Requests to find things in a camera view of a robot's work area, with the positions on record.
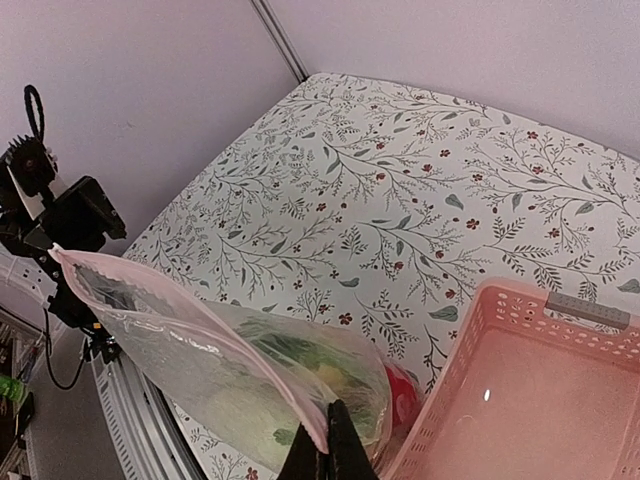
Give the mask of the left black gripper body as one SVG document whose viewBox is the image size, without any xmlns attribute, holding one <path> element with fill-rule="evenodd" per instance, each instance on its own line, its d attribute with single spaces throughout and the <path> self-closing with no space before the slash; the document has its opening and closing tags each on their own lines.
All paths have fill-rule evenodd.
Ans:
<svg viewBox="0 0 640 480">
<path fill-rule="evenodd" d="M 46 258 L 55 245 L 97 252 L 108 238 L 127 236 L 123 219 L 95 178 L 84 176 L 58 194 L 54 183 L 33 175 L 19 181 L 19 197 L 30 217 L 19 231 L 21 257 Z"/>
</svg>

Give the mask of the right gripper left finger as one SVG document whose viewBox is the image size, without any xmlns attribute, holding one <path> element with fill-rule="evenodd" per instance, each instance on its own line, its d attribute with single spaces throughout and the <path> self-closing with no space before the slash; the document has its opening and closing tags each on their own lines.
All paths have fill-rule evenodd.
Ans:
<svg viewBox="0 0 640 480">
<path fill-rule="evenodd" d="M 302 424 L 299 425 L 279 480 L 324 480 L 325 455 L 315 446 Z"/>
</svg>

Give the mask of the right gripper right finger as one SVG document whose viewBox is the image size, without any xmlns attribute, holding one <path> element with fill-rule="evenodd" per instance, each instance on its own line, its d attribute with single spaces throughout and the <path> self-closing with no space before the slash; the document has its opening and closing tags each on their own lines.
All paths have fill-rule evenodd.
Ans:
<svg viewBox="0 0 640 480">
<path fill-rule="evenodd" d="M 329 405 L 328 420 L 327 478 L 378 480 L 342 400 L 336 400 Z"/>
</svg>

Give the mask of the white radish toy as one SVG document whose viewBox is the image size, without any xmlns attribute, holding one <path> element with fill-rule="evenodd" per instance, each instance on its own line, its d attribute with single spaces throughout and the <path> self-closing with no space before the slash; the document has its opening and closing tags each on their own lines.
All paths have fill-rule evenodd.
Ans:
<svg viewBox="0 0 640 480">
<path fill-rule="evenodd" d="M 343 401 L 369 458 L 389 438 L 390 390 L 380 382 L 314 382 L 302 393 L 322 413 Z M 283 464 L 300 419 L 271 384 L 241 380 L 222 386 L 201 402 L 194 418 L 224 443 L 272 470 Z"/>
</svg>

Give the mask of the red mushroom toy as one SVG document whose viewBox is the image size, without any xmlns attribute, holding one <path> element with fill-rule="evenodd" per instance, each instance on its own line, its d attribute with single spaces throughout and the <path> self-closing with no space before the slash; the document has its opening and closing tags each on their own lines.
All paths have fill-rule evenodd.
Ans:
<svg viewBox="0 0 640 480">
<path fill-rule="evenodd" d="M 384 364 L 391 392 L 391 435 L 406 434 L 415 423 L 423 400 L 419 384 L 401 366 L 394 362 Z"/>
</svg>

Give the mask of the clear zip top bag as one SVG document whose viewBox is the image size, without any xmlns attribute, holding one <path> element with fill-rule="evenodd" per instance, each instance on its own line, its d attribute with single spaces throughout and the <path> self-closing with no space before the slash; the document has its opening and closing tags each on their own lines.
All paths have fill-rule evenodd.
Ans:
<svg viewBox="0 0 640 480">
<path fill-rule="evenodd" d="M 120 257 L 58 246 L 50 255 L 71 291 L 123 352 L 194 420 L 201 402 L 218 388 L 241 380 L 266 382 L 293 407 L 314 444 L 326 447 L 327 412 L 302 393 L 317 381 L 289 370 L 240 337 L 236 330 L 247 321 L 317 334 L 351 352 L 367 383 L 385 383 L 390 390 L 379 350 L 355 332 L 202 301 L 159 271 Z"/>
</svg>

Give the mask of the white radish with green leaf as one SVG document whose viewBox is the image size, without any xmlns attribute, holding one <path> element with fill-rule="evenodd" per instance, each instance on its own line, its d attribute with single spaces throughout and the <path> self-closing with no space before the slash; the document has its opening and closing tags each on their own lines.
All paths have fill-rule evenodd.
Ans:
<svg viewBox="0 0 640 480">
<path fill-rule="evenodd" d="M 290 327 L 258 321 L 242 323 L 236 333 L 277 363 L 334 391 L 367 384 L 354 355 L 319 339 L 317 334 L 294 333 Z"/>
</svg>

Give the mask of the pink plastic basket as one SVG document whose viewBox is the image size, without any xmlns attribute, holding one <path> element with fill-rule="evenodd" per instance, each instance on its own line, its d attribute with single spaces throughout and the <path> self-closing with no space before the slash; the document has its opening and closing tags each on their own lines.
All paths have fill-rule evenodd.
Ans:
<svg viewBox="0 0 640 480">
<path fill-rule="evenodd" d="M 389 479 L 635 479 L 637 315 L 492 278 Z"/>
</svg>

